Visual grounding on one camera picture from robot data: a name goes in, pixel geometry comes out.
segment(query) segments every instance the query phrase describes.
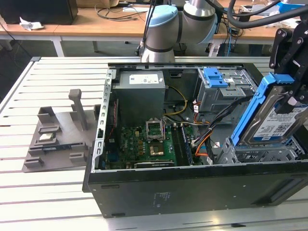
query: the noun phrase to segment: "motherboard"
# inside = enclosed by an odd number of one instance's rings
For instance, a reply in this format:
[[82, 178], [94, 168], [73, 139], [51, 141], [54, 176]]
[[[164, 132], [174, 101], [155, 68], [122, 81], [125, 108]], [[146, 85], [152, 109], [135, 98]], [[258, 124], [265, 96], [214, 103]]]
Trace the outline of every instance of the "motherboard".
[[[191, 140], [195, 138], [195, 134], [190, 125], [178, 127], [163, 125], [162, 129], [160, 126], [149, 126], [149, 128], [147, 130], [147, 125], [122, 127], [119, 131], [118, 148], [109, 151], [104, 160], [106, 169], [193, 164]], [[151, 138], [160, 134], [162, 134], [161, 139]]]

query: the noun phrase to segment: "desk leg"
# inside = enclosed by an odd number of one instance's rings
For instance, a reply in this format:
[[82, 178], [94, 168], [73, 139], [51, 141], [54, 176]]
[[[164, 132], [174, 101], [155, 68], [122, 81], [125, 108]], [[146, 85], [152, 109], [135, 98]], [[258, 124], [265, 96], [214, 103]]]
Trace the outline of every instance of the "desk leg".
[[58, 57], [65, 57], [62, 46], [61, 46], [61, 38], [55, 37], [52, 39], [54, 48], [56, 49]]
[[211, 44], [210, 53], [208, 54], [209, 57], [216, 57], [221, 46], [220, 41], [213, 41]]
[[7, 51], [13, 50], [9, 40], [0, 40], [0, 45], [4, 47]]
[[92, 41], [94, 52], [98, 52], [97, 41]]

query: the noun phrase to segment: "table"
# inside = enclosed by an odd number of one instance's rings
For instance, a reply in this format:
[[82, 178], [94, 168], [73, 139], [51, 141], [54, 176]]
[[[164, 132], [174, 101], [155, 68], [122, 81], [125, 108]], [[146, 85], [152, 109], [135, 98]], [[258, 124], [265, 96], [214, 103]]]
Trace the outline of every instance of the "table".
[[[247, 225], [235, 231], [308, 227], [308, 188], [277, 207], [103, 219], [92, 194], [81, 191], [84, 167], [21, 172], [39, 107], [71, 111], [68, 92], [79, 88], [84, 109], [91, 109], [101, 101], [107, 63], [137, 61], [136, 57], [52, 57], [28, 64], [0, 104], [0, 230], [208, 230], [229, 229], [232, 223]], [[254, 62], [262, 74], [269, 71], [267, 57], [177, 57], [176, 62]]]
[[[228, 0], [220, 0], [220, 4], [228, 7]], [[251, 4], [250, 0], [237, 0], [239, 5]], [[131, 13], [110, 13], [109, 16], [123, 16]], [[27, 31], [19, 25], [6, 25], [17, 40], [50, 40], [53, 42], [57, 55], [64, 55], [61, 41], [93, 41], [94, 51], [98, 51], [97, 41], [140, 41], [143, 36], [144, 21], [138, 20], [130, 22], [114, 22], [98, 17], [93, 8], [79, 8], [78, 16], [72, 25], [45, 25], [42, 30]], [[247, 29], [237, 40], [239, 44], [273, 44], [276, 28], [258, 27]], [[210, 41], [211, 46], [209, 56], [216, 56], [219, 46], [227, 37], [227, 30], [223, 24], [220, 25], [218, 34], [214, 35]], [[12, 39], [0, 27], [0, 39]]]

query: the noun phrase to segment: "floor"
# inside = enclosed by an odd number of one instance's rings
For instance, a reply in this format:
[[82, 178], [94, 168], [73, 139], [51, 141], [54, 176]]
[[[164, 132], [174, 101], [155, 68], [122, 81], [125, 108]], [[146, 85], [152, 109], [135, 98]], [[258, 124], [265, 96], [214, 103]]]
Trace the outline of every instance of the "floor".
[[[57, 56], [52, 42], [49, 41], [18, 41], [32, 56]], [[138, 46], [137, 42], [98, 42], [100, 52], [93, 51], [92, 42], [89, 41], [65, 41], [62, 46], [66, 56], [134, 56]], [[248, 45], [238, 44], [231, 56], [248, 56]], [[205, 45], [190, 44], [185, 53], [175, 47], [176, 56], [208, 56], [205, 52]], [[0, 102], [18, 79], [23, 69], [26, 67], [30, 57], [13, 41], [13, 50], [0, 51]]]

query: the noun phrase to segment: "hard drive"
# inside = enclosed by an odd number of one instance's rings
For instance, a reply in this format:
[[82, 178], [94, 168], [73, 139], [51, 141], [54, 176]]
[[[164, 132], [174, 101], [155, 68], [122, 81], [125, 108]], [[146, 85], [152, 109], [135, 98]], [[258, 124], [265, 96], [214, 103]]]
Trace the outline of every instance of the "hard drive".
[[289, 91], [289, 75], [270, 74], [262, 79], [257, 92], [232, 134], [234, 145], [256, 146], [284, 143], [308, 119], [308, 105], [297, 102], [288, 114], [277, 114], [279, 100]]

